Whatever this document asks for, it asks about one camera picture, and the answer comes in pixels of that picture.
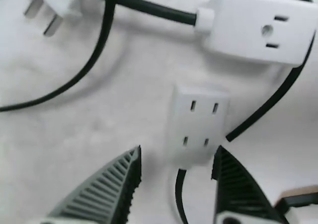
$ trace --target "power plug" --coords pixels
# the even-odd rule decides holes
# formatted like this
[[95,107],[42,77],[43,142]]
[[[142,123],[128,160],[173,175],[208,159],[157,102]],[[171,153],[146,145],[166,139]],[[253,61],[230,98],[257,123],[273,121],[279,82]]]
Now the power plug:
[[49,37],[54,35],[63,19],[77,21],[82,17],[80,0],[32,0],[28,9],[24,13],[25,16],[28,18],[34,18],[44,3],[46,3],[55,12],[52,21],[44,31],[45,36]]
[[225,139],[230,96],[213,85],[176,85],[167,124],[169,160],[178,168],[206,165]]
[[318,24],[318,6],[299,0],[210,0],[197,11],[204,47],[244,60],[298,67]]

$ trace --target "white outlet box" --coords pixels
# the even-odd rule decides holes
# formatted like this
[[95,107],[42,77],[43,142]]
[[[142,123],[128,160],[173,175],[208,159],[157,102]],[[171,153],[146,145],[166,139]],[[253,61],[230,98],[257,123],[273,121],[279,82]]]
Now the white outlet box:
[[318,6],[299,0],[210,0],[196,30],[211,52],[261,63],[300,66],[318,25]]
[[230,96],[214,85],[174,87],[167,125],[168,157],[175,166],[205,165],[225,139]]

